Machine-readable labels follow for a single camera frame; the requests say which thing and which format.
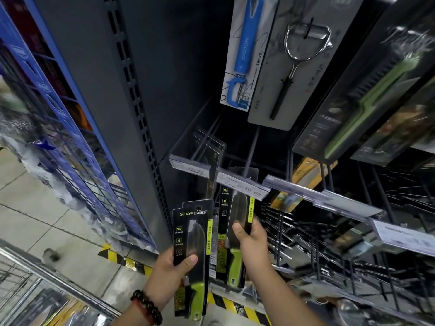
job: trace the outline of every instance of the tiled floor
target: tiled floor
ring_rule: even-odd
[[[67,278],[117,309],[129,304],[133,290],[141,288],[146,277],[97,256],[104,240],[96,235],[75,211],[61,204],[50,188],[25,172],[8,150],[0,150],[0,238],[42,258],[51,248],[61,258],[51,263]],[[155,257],[132,251],[129,257],[153,266]],[[194,325],[174,318],[174,304],[163,311],[163,325]],[[225,325],[258,325],[217,306],[209,306],[203,325],[219,320]]]

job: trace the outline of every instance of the kitchen knife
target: kitchen knife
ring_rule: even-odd
[[[196,219],[191,219],[188,226],[188,241],[186,257],[196,254],[198,262],[188,273],[186,286],[190,285],[193,293],[189,305],[190,319],[198,321],[202,317],[202,309],[204,306],[204,272],[205,272],[205,233],[202,227],[197,223]]]
[[[244,227],[246,223],[247,208],[247,196],[234,190],[225,246],[230,249],[230,252],[233,255],[228,272],[227,284],[235,288],[239,285],[240,273],[242,271],[242,252],[240,251],[240,241],[237,239],[233,231],[233,223],[238,221]]]

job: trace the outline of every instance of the blue peeler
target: blue peeler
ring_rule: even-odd
[[[227,81],[228,88],[227,102],[231,106],[240,107],[239,100],[242,94],[242,87],[245,83],[245,76],[249,72],[251,65],[252,52],[255,45],[258,24],[260,23],[261,11],[263,10],[264,0],[247,0],[245,16],[243,19],[242,36],[240,37],[239,50],[237,51],[236,65],[234,71],[236,76]],[[240,83],[237,93],[237,100],[233,100],[233,89],[236,83]]]

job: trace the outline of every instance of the left hand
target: left hand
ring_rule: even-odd
[[[174,266],[174,248],[160,254],[153,273],[144,286],[144,293],[154,302],[160,312],[174,297],[181,279],[192,270],[198,262],[196,255],[190,255],[179,265]]]

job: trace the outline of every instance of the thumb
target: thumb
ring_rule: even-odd
[[[180,277],[183,277],[190,270],[192,270],[197,262],[198,256],[190,255],[189,257],[186,257],[180,264],[178,264],[175,269],[177,270],[177,273],[180,275]]]
[[[242,242],[243,239],[249,237],[249,235],[245,232],[245,230],[243,229],[242,225],[239,222],[233,223],[233,231],[240,242]]]

